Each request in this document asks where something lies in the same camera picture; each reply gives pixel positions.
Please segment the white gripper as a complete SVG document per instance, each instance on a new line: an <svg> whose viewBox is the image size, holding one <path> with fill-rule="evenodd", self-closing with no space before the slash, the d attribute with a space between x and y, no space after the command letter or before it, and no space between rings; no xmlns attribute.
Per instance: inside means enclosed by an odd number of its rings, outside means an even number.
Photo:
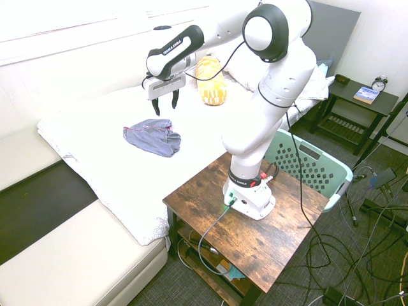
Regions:
<svg viewBox="0 0 408 306"><path fill-rule="evenodd" d="M171 105L175 109L179 99L179 89L186 85L186 76L184 73L179 73L169 80L160 80L156 77L150 77L144 81L146 98L152 102L152 106L156 115L160 115L159 97L165 94L173 94Z"/></svg>

